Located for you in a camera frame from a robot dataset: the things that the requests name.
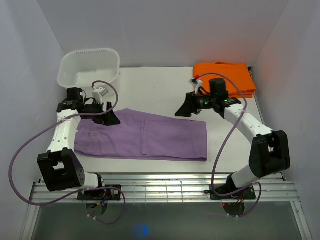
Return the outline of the purple trousers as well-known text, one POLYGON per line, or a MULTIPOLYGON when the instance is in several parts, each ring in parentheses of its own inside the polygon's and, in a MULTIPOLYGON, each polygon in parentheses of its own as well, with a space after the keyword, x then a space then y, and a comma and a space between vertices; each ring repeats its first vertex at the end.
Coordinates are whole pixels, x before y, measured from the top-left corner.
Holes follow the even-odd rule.
POLYGON ((78 125, 75 152, 108 159, 149 159, 205 162, 207 125, 131 109, 115 112, 119 125, 105 126, 91 119, 78 125))

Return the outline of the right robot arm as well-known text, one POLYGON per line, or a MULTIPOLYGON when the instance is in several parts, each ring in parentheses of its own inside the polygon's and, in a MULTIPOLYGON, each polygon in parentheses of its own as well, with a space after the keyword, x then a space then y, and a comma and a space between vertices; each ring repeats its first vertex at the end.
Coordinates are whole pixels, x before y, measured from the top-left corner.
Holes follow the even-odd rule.
POLYGON ((251 144, 248 165, 230 174, 225 184, 210 185, 209 193, 221 199, 237 199, 252 184, 263 177, 288 170, 291 166, 287 134, 265 126, 247 112, 247 101, 230 97, 226 79, 219 77, 209 81, 210 91, 204 90, 199 76, 190 81, 193 91, 176 112, 177 117, 191 117, 202 110, 214 110, 233 125, 231 132, 239 130, 251 144))

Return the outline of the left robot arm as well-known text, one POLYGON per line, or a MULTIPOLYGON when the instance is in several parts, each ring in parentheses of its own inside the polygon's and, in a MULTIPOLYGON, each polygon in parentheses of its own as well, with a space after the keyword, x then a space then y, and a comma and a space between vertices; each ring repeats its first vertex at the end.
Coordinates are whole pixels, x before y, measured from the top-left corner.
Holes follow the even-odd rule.
POLYGON ((103 103, 94 98, 86 103, 83 90, 77 87, 67 89, 67 98, 58 104, 57 121, 52 142, 45 153, 37 157, 37 163, 47 189, 50 192, 67 189, 85 189, 84 194, 94 200, 106 195, 106 187, 100 174, 87 173, 75 152, 75 139, 81 119, 92 120, 102 126, 119 125, 121 121, 107 102, 107 113, 103 103))

